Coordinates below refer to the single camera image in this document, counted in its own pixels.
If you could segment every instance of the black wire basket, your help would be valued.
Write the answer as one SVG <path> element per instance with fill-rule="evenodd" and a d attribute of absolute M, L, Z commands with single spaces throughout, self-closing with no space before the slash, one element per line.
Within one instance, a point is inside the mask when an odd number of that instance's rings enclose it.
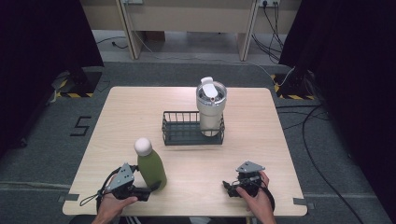
<path fill-rule="evenodd" d="M 201 130 L 199 111 L 164 111 L 163 141 L 166 146 L 221 145 L 224 139 L 224 118 L 218 129 Z"/>

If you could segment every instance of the table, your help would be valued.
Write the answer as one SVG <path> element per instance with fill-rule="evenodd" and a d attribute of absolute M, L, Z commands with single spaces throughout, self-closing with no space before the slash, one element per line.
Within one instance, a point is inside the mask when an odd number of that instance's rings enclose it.
<path fill-rule="evenodd" d="M 236 33 L 240 60 L 244 61 L 258 0 L 145 0 L 143 5 L 118 5 L 135 59 L 143 45 L 139 31 L 182 31 Z"/>
<path fill-rule="evenodd" d="M 297 175 L 276 113 L 272 95 L 264 88 L 228 88 L 224 110 L 225 137 L 222 145 L 165 146 L 163 111 L 197 110 L 195 88 L 115 87 L 104 105 L 90 143 L 78 168 L 66 201 L 66 215 L 96 214 L 95 202 L 79 202 L 101 188 L 111 171 L 125 161 L 137 163 L 134 141 L 151 140 L 163 159 L 168 178 L 162 191 L 153 192 L 148 202 L 134 203 L 125 216 L 251 217 L 240 198 L 230 198 L 222 180 L 236 180 L 235 169 L 244 161 L 266 167 L 270 190 L 276 199 L 276 216 L 303 216 Z M 135 173 L 137 187 L 145 187 Z"/>

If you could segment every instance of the white lid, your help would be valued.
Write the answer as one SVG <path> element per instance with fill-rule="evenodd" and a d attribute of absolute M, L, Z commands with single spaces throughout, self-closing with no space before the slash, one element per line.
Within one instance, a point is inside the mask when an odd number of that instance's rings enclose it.
<path fill-rule="evenodd" d="M 147 138 L 139 138 L 134 142 L 134 150 L 139 156 L 147 156 L 152 151 L 151 142 Z"/>
<path fill-rule="evenodd" d="M 204 90 L 204 93 L 207 97 L 209 98 L 214 98 L 218 96 L 218 91 L 215 88 L 215 85 L 213 85 L 213 78 L 212 77 L 204 77 L 201 79 L 202 83 L 202 89 Z"/>

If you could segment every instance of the gray floor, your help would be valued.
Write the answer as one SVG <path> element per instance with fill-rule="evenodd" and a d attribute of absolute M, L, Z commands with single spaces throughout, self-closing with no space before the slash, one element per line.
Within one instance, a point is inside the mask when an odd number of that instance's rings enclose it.
<path fill-rule="evenodd" d="M 123 32 L 94 32 L 96 40 Z M 271 36 L 258 35 L 269 44 Z M 108 91 L 113 86 L 194 86 L 202 76 L 213 76 L 229 87 L 264 87 L 272 91 L 276 106 L 317 105 L 318 100 L 281 100 L 268 74 L 290 69 L 272 63 L 253 43 L 246 63 L 239 62 L 235 36 L 229 34 L 167 33 L 166 42 L 148 42 L 139 60 L 132 61 L 123 38 L 98 44 L 105 68 L 92 98 L 57 98 L 41 114 L 28 136 L 28 147 L 10 150 L 0 162 L 0 223 L 68 223 L 62 213 L 67 194 L 89 143 Z M 314 168 L 302 138 L 301 123 L 312 107 L 279 108 L 279 120 L 299 178 L 308 213 L 304 217 L 277 217 L 278 223 L 358 223 Z M 364 223 L 390 223 L 360 168 L 348 157 L 325 108 L 305 125 L 312 158 Z M 73 137 L 78 117 L 89 116 L 85 136 Z"/>

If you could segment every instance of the power strip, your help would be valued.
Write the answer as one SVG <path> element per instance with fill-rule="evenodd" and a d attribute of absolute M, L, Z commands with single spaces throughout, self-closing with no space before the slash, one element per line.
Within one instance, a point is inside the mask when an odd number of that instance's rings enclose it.
<path fill-rule="evenodd" d="M 280 0 L 260 0 L 259 7 L 262 7 L 262 3 L 266 1 L 267 7 L 274 7 L 276 4 L 279 6 Z"/>

